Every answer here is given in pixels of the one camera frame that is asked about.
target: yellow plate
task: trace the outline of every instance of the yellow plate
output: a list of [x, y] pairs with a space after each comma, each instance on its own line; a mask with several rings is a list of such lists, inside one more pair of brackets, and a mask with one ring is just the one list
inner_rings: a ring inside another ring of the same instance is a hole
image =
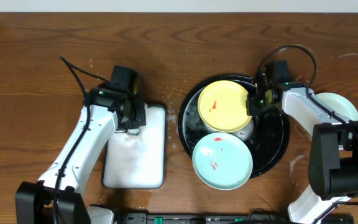
[[209, 84], [198, 98], [201, 119], [217, 131], [240, 130], [251, 120], [247, 115], [247, 95], [244, 87], [232, 81]]

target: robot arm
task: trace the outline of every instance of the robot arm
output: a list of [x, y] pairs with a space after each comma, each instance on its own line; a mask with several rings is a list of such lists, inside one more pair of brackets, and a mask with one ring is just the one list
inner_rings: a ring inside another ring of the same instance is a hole
[[[316, 98], [320, 104], [333, 111], [329, 106], [325, 105], [321, 100]], [[313, 129], [316, 124], [331, 123], [340, 124], [338, 120], [332, 118], [329, 114], [316, 106], [310, 99], [306, 98], [306, 88], [294, 88], [283, 93], [282, 110], [296, 119], [302, 127], [313, 135]], [[342, 115], [337, 114], [344, 121], [349, 120]], [[296, 223], [313, 223], [314, 220], [325, 212], [334, 202], [346, 202], [351, 198], [348, 196], [333, 197], [330, 200], [322, 200], [309, 185], [301, 196], [288, 206], [288, 216], [291, 222]]]
[[107, 140], [116, 131], [127, 131], [145, 125], [145, 106], [136, 93], [138, 74], [130, 68], [115, 66], [109, 83], [88, 93], [90, 114], [81, 110], [78, 123], [61, 153], [40, 176], [36, 184], [23, 182], [16, 192], [18, 223], [51, 223], [55, 184], [63, 161], [68, 157], [83, 131], [87, 116], [89, 127], [68, 160], [58, 188], [59, 223], [111, 224], [114, 213], [106, 208], [90, 207], [87, 211], [83, 196], [90, 173]]
[[[91, 105], [90, 116], [91, 121], [88, 131], [77, 146], [77, 150], [71, 156], [59, 188], [60, 190], [65, 190], [66, 187], [73, 187], [74, 192], [81, 194], [82, 197], [85, 194], [85, 186], [88, 178], [103, 146], [114, 134], [118, 126], [116, 112], [109, 111], [107, 107]], [[39, 182], [44, 182], [44, 187], [50, 187], [51, 189], [55, 187], [58, 170], [61, 168], [63, 160], [80, 135], [85, 120], [86, 108], [84, 107], [81, 110], [81, 116], [75, 129], [61, 153], [49, 169], [38, 179]]]
[[[315, 97], [311, 89], [303, 83], [292, 82], [286, 61], [267, 64], [264, 72], [258, 71], [255, 82], [257, 93], [247, 100], [250, 115], [281, 110], [295, 118], [312, 136], [310, 185], [288, 207], [290, 220], [316, 223], [330, 212], [328, 210], [334, 209], [331, 209], [333, 203], [358, 197], [358, 141], [340, 122], [348, 123], [349, 118], [337, 113], [335, 117], [340, 120], [334, 118], [333, 110]], [[358, 121], [352, 125], [358, 132]], [[353, 151], [352, 157], [340, 158], [341, 149]]]

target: plate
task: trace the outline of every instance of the plate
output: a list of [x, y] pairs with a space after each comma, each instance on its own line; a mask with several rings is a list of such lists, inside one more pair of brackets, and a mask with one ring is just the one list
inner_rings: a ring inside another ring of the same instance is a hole
[[[197, 104], [203, 89], [220, 80], [236, 82], [248, 91], [250, 97], [255, 95], [256, 86], [252, 84], [251, 77], [238, 73], [225, 73], [209, 77], [190, 90], [178, 115], [179, 138], [190, 158], [199, 140], [211, 133], [216, 133], [201, 119]], [[269, 171], [283, 157], [290, 139], [290, 122], [288, 115], [281, 114], [279, 110], [271, 111], [263, 116], [253, 116], [251, 121], [254, 125], [253, 131], [247, 133], [240, 130], [239, 134], [242, 135], [241, 139], [245, 139], [243, 142], [252, 155], [254, 165], [250, 178], [253, 178]]]
[[358, 121], [358, 112], [356, 107], [354, 107], [353, 104], [345, 97], [336, 93], [319, 93], [316, 96], [335, 112], [338, 112], [353, 121]]
[[209, 84], [198, 98], [201, 119], [211, 128], [233, 132], [243, 128], [250, 120], [247, 115], [248, 91], [228, 80]]
[[228, 133], [203, 137], [193, 151], [193, 167], [198, 177], [219, 190], [236, 189], [247, 182], [252, 165], [248, 147]]

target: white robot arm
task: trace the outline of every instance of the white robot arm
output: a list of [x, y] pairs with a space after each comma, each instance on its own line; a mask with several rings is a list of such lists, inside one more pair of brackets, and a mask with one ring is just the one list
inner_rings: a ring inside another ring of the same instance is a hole
[[[88, 178], [103, 146], [114, 134], [118, 126], [116, 112], [109, 111], [107, 107], [91, 105], [90, 116], [91, 121], [88, 131], [85, 132], [76, 151], [71, 156], [59, 188], [60, 190], [65, 190], [68, 186], [73, 187], [74, 192], [81, 194], [81, 196], [85, 194], [86, 183], [88, 182]], [[63, 160], [80, 135], [85, 120], [86, 108], [83, 107], [80, 119], [61, 153], [49, 169], [38, 179], [38, 181], [44, 182], [45, 187], [55, 187], [58, 170], [61, 168]]]
[[[309, 89], [309, 93], [314, 94], [312, 89]], [[329, 111], [333, 111], [317, 97], [316, 100]], [[293, 88], [285, 91], [283, 93], [282, 109], [286, 114], [295, 118], [310, 136], [312, 136], [313, 128], [316, 124], [341, 123], [308, 99], [306, 97], [305, 87]], [[345, 116], [340, 114], [337, 114], [337, 116], [340, 116], [341, 119], [346, 122], [349, 121], [349, 118]], [[350, 197], [344, 196], [333, 197], [331, 200], [322, 200], [320, 196], [313, 192], [313, 189], [309, 185], [306, 190], [303, 191], [301, 196], [288, 206], [288, 216], [291, 222], [310, 224], [313, 223], [314, 220], [325, 212], [334, 202], [346, 202], [350, 199]]]

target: green connector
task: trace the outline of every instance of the green connector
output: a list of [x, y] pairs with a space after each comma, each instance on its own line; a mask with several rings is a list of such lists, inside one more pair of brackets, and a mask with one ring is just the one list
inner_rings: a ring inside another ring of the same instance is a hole
[[162, 217], [155, 217], [154, 218], [154, 224], [162, 224]]

